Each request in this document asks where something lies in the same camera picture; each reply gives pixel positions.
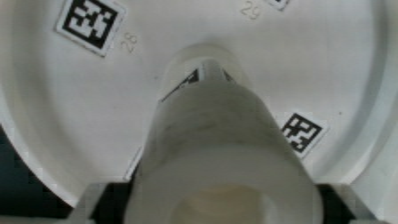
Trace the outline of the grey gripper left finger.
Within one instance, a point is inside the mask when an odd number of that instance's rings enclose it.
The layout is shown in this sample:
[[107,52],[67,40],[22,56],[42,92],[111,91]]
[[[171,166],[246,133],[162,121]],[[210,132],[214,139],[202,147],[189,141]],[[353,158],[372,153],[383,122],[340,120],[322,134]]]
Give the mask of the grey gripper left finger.
[[132,191],[130,182],[93,183],[70,213],[68,224],[125,224]]

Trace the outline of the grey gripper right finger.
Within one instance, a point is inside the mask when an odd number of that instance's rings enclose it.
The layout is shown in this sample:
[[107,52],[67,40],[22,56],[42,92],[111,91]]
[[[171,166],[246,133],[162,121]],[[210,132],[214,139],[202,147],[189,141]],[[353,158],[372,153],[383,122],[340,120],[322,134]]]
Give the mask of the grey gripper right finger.
[[347,184],[317,185],[324,202],[324,224],[381,224]]

